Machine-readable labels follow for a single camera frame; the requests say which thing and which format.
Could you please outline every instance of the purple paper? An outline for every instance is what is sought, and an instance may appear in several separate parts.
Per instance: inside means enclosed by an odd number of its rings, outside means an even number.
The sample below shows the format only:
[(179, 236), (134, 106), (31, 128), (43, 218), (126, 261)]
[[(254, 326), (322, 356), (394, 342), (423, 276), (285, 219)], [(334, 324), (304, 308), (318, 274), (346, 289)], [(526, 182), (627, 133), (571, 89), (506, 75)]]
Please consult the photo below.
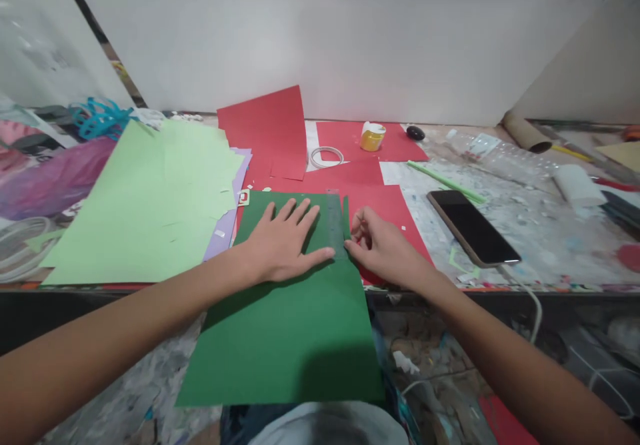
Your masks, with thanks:
[[(235, 178), (233, 179), (233, 194), (240, 198), (240, 191), (242, 190), (242, 182), (245, 180), (245, 175), (247, 174), (247, 168), (249, 167), (249, 162), (251, 161), (251, 148), (249, 149), (238, 149), (231, 148), (237, 155), (244, 156), (244, 160), (238, 168), (238, 172), (235, 174)], [(235, 216), (238, 212), (238, 207), (229, 210), (225, 213), (221, 219), (215, 224), (215, 230), (213, 235), (211, 235), (211, 240), (209, 241), (209, 245), (207, 246), (207, 251), (205, 252), (205, 257), (202, 259), (203, 262), (206, 262), (209, 258), (215, 257), (217, 254), (220, 254), (229, 248), (229, 244), (231, 243), (231, 236), (233, 235), (233, 225), (235, 224)], [(219, 230), (224, 233), (224, 236), (219, 236), (215, 234), (215, 231)]]

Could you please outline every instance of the dark green paper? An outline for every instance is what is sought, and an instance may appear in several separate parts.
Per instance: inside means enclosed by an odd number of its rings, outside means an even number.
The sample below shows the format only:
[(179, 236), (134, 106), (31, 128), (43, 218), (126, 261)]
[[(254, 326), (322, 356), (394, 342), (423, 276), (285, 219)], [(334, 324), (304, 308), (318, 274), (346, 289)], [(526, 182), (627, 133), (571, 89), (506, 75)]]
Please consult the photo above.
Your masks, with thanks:
[[(251, 192), (235, 243), (249, 237), (270, 201), (280, 209), (291, 197), (320, 205), (303, 251), (327, 246), (326, 195), (266, 191)], [(360, 274), (344, 259), (211, 307), (176, 406), (375, 401), (383, 395)]]

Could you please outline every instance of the green straw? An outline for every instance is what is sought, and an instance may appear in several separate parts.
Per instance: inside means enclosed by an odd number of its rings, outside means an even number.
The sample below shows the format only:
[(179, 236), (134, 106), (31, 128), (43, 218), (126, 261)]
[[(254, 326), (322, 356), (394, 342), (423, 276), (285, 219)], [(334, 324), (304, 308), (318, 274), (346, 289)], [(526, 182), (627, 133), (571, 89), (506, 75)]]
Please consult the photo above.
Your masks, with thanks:
[(469, 198), (471, 201), (477, 203), (478, 205), (481, 205), (482, 203), (485, 203), (487, 201), (483, 196), (478, 195), (478, 193), (464, 188), (462, 185), (458, 185), (457, 183), (451, 181), (449, 178), (445, 178), (442, 175), (435, 173), (435, 171), (431, 171), (430, 169), (427, 169), (422, 165), (418, 165), (414, 161), (409, 160), (407, 162), (407, 165), (409, 165), (411, 168), (415, 168), (418, 171), (422, 171), (422, 173), (429, 175), (431, 178), (436, 179), (437, 181), (439, 181), (443, 185), (448, 186), (451, 189), (461, 191), (465, 197)]

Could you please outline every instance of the hand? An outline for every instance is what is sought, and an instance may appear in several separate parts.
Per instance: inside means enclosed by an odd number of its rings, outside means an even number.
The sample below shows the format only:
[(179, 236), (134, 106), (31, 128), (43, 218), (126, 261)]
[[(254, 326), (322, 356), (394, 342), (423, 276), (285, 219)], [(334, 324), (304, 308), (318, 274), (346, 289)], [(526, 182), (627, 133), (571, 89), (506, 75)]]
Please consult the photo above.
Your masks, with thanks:
[(311, 200), (305, 198), (295, 208), (295, 199), (291, 198), (277, 217), (271, 219), (275, 209), (275, 203), (271, 202), (247, 241), (240, 245), (244, 249), (246, 263), (255, 267), (254, 284), (282, 282), (333, 258), (335, 250), (329, 247), (307, 255), (301, 253), (309, 229), (320, 211), (316, 205), (305, 215), (310, 203)]
[(362, 266), (389, 283), (418, 292), (418, 288), (440, 274), (405, 239), (398, 228), (364, 207), (355, 212), (351, 240), (345, 248)]

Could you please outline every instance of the smartphone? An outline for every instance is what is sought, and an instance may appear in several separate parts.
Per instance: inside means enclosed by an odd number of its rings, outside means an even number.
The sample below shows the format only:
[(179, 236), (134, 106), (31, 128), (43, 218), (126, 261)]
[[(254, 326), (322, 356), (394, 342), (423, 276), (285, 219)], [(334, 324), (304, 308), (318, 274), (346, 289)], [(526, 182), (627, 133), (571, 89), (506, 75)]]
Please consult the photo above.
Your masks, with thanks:
[(479, 267), (492, 268), (522, 260), (460, 191), (432, 191), (427, 198), (469, 254), (471, 261)]

